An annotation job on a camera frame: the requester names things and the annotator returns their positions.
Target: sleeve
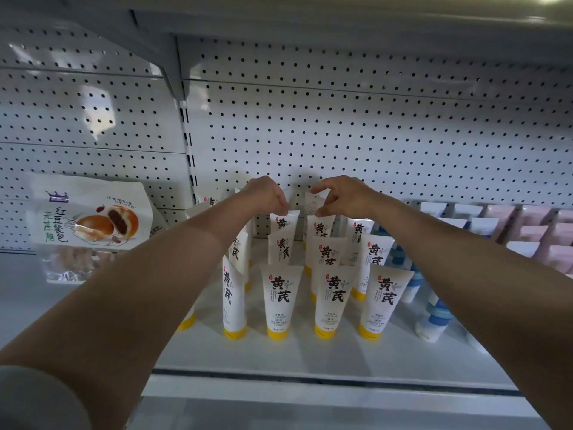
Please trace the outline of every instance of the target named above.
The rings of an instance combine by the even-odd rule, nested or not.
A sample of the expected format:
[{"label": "sleeve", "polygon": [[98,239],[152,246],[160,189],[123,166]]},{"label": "sleeve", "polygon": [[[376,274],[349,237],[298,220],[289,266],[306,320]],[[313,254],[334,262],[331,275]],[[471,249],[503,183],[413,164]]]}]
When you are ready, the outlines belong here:
[{"label": "sleeve", "polygon": [[0,366],[0,429],[90,428],[84,406],[56,377],[31,368]]}]

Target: purple crown logo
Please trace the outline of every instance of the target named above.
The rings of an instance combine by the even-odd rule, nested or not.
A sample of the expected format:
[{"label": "purple crown logo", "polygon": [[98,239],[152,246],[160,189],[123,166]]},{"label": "purple crown logo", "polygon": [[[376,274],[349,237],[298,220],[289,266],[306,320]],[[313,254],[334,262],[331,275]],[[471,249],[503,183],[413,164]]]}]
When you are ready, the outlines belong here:
[{"label": "purple crown logo", "polygon": [[48,196],[50,196],[50,200],[49,202],[61,202],[61,203],[68,203],[69,202],[69,197],[68,197],[68,193],[64,193],[64,194],[58,194],[57,191],[54,192],[54,194],[50,193],[49,191],[46,190],[46,193]]}]

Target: yellow cap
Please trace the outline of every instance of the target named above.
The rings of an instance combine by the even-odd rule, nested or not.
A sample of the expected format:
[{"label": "yellow cap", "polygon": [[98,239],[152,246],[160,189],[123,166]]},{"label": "yellow cap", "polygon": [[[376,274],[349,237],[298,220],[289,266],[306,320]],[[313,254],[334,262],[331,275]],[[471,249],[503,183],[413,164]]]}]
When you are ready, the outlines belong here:
[{"label": "yellow cap", "polygon": [[245,336],[247,332],[247,325],[243,327],[239,332],[229,332],[225,329],[225,336],[230,340],[239,340]]},{"label": "yellow cap", "polygon": [[358,325],[358,333],[360,333],[360,336],[362,338],[370,341],[376,341],[378,338],[380,338],[380,335],[382,335],[382,332],[378,334],[373,334],[372,332],[368,332],[364,327],[362,327],[362,325]]},{"label": "yellow cap", "polygon": [[185,330],[190,328],[193,324],[195,324],[195,312],[186,320],[183,320],[183,323],[179,325],[177,330]]},{"label": "yellow cap", "polygon": [[288,328],[284,332],[273,332],[267,327],[267,335],[271,340],[284,340],[288,335]]},{"label": "yellow cap", "polygon": [[363,302],[366,299],[366,294],[362,294],[360,291],[357,291],[355,288],[350,290],[350,296],[354,297],[356,300],[360,300]]},{"label": "yellow cap", "polygon": [[317,325],[315,325],[315,333],[317,336],[319,336],[320,338],[322,338],[324,340],[330,340],[334,336],[334,334],[336,333],[336,330],[331,330],[331,331],[327,332],[327,331],[319,328]]}]

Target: bun image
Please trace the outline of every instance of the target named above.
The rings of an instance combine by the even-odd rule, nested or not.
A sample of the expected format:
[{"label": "bun image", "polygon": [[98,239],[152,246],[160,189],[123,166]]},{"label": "bun image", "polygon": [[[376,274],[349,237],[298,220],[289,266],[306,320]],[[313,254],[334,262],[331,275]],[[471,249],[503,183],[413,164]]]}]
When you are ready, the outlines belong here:
[{"label": "bun image", "polygon": [[106,216],[86,216],[76,222],[74,232],[87,241],[99,241],[113,234],[113,224]]},{"label": "bun image", "polygon": [[108,211],[108,216],[123,237],[132,238],[137,233],[139,219],[131,209],[113,205]]}]

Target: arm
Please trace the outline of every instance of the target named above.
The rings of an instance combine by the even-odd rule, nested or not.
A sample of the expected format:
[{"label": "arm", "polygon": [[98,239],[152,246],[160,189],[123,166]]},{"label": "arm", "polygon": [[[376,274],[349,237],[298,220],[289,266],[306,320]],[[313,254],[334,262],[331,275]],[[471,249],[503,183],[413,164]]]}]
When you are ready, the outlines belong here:
[{"label": "arm", "polygon": [[330,188],[317,216],[343,214],[380,223],[436,294],[505,369],[554,429],[573,419],[573,283],[564,274],[490,240],[377,193],[348,176]]},{"label": "arm", "polygon": [[178,325],[255,214],[286,214],[268,176],[125,253],[0,351],[0,365],[56,376],[95,429],[121,429]]}]

